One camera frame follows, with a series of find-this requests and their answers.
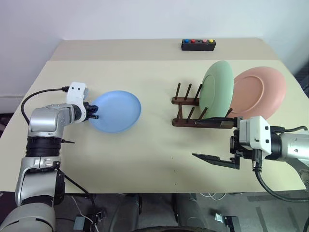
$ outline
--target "white wall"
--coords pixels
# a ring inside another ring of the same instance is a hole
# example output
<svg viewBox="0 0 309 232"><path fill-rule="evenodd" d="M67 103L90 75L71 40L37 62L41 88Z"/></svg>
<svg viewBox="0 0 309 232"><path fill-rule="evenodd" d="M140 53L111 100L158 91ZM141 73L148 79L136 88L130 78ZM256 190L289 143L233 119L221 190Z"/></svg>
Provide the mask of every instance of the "white wall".
<svg viewBox="0 0 309 232"><path fill-rule="evenodd" d="M296 72L309 55L308 11L308 0L1 0L0 112L61 39L259 37Z"/></svg>

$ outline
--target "black cable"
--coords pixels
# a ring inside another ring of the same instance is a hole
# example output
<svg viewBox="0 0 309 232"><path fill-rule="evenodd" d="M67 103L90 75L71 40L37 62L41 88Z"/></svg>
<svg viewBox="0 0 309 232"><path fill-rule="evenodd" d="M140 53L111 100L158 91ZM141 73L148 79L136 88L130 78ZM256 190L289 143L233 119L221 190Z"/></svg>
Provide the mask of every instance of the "black cable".
<svg viewBox="0 0 309 232"><path fill-rule="evenodd" d="M305 223L305 225L304 225L304 230L303 230L303 232L308 232L308 228L309 228L309 217L307 218L307 221L306 221L306 223Z"/></svg>
<svg viewBox="0 0 309 232"><path fill-rule="evenodd" d="M309 198L290 198L290 197L284 197L282 195L279 195L277 193L275 193L273 190L271 190L267 184L265 184L265 182L263 181L262 177L261 177L261 173L259 171L255 171L255 175L257 180L260 182L261 186L272 196L286 201L286 202L294 202L294 203L302 203L302 202L309 202Z"/></svg>
<svg viewBox="0 0 309 232"><path fill-rule="evenodd" d="M295 127L295 128L292 128L292 129L285 129L284 132L294 132L294 131L299 131L301 129L304 129L305 131L308 130L307 127L305 126L300 126L300 127Z"/></svg>
<svg viewBox="0 0 309 232"><path fill-rule="evenodd" d="M58 168L58 171L62 172L65 176L65 178L67 180L69 180L72 184L74 184L76 187L78 187L81 191L83 191L86 196L90 199L91 204L92 204L92 225L91 225L91 232L95 231L95 214L96 214L96 205L95 205L95 201L93 200L92 194L90 194L86 189L84 189L82 186L80 186L79 184L77 184L74 180L72 180L71 178L69 178L63 171L61 171Z"/></svg>
<svg viewBox="0 0 309 232"><path fill-rule="evenodd" d="M69 219L69 218L65 218L65 217L57 217L56 220L66 220L66 221L72 221L72 222L75 222L75 220L73 219Z"/></svg>
<svg viewBox="0 0 309 232"><path fill-rule="evenodd" d="M51 89L41 90L41 91L38 91L38 92L35 92L35 93L30 94L28 97L26 97L26 98L23 100L23 102L21 103L21 106L20 106L20 110L21 110L21 114L24 116L24 118L25 118L25 120L26 120L26 122L27 122L28 125L29 125L29 119L28 119L28 117L27 117L27 115L26 115L26 113L25 113L25 109L24 109L24 106L25 106L26 102L27 102L30 98L32 98L33 96L38 95L38 94L40 94L40 93L45 93L45 92L50 92L50 91L61 91L61 90L64 91L64 92L68 92L69 86L65 86L65 87L62 87L62 88L51 88Z"/></svg>

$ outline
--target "pink plate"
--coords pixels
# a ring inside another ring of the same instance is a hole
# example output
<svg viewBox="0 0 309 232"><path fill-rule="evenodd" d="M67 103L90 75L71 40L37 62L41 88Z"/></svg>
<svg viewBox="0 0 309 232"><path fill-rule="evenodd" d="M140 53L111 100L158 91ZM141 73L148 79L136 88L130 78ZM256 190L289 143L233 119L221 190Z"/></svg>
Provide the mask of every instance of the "pink plate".
<svg viewBox="0 0 309 232"><path fill-rule="evenodd" d="M233 110L228 117L262 116L268 119L280 107L286 86L284 76L271 67L255 67L234 79L231 102Z"/></svg>

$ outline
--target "blue plate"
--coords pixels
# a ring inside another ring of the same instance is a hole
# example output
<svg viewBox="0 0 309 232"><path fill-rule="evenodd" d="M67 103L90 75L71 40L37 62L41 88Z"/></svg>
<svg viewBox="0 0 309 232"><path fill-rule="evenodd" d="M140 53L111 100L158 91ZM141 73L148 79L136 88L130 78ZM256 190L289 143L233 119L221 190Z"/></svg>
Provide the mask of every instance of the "blue plate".
<svg viewBox="0 0 309 232"><path fill-rule="evenodd" d="M139 119L141 104L139 99L126 91L111 91L95 99L92 105L98 107L98 119L90 118L90 123L99 131L120 133L130 129Z"/></svg>

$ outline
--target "beige tabletop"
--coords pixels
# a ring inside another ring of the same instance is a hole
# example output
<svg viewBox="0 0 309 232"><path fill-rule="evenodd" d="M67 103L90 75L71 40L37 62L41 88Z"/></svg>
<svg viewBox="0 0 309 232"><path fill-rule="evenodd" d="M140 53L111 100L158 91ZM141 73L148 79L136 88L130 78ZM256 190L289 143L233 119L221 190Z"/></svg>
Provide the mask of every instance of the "beige tabletop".
<svg viewBox="0 0 309 232"><path fill-rule="evenodd" d="M181 39L64 40L51 60L279 59L258 38L218 38L213 51L182 51Z"/></svg>
<svg viewBox="0 0 309 232"><path fill-rule="evenodd" d="M104 92L126 90L142 104L137 124L119 134L102 133L89 122L69 125L63 144L63 171L92 193L146 192L247 192L263 191L251 168L242 159L240 170L208 164L191 154L201 153L228 160L233 130L177 128L171 125L177 106L171 104L177 84L180 95L192 83L194 96L206 70L217 60L162 61L49 61L29 92L85 82L88 101ZM309 100L298 82L278 60L228 60L234 76L256 66L278 69L287 92L281 107L269 118L271 125L293 128L309 125ZM65 93L44 93L31 99L26 113L51 103L65 102ZM190 106L184 107L184 115ZM1 190L14 191L20 160L25 155L27 124L18 110L0 139ZM296 171L285 162L266 160L263 178L273 190L304 189ZM66 192L80 192L67 183Z"/></svg>

